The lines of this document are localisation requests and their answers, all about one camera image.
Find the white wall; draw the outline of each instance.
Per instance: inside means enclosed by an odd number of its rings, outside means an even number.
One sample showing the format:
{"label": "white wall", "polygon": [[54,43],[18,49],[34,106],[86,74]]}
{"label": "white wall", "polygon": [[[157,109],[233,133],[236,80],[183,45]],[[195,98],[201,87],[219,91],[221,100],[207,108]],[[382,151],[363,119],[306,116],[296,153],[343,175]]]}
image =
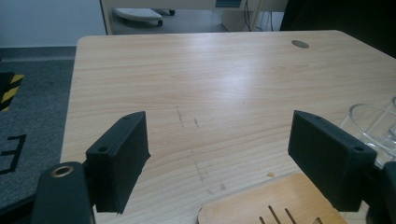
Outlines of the white wall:
{"label": "white wall", "polygon": [[0,48],[75,46],[105,34],[99,0],[0,0]]}

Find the carpeted floor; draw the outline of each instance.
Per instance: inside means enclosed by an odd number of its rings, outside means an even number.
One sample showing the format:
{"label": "carpeted floor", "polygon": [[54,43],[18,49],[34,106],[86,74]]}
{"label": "carpeted floor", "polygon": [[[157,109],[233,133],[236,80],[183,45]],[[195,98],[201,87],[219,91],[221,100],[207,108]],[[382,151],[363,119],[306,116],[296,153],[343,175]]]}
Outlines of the carpeted floor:
{"label": "carpeted floor", "polygon": [[[41,58],[0,62],[0,72],[23,74],[8,111],[0,112],[0,152],[17,148],[10,136],[26,134],[14,172],[0,175],[0,210],[35,194],[40,174],[59,163],[74,60]],[[0,156],[0,171],[13,156]]]}

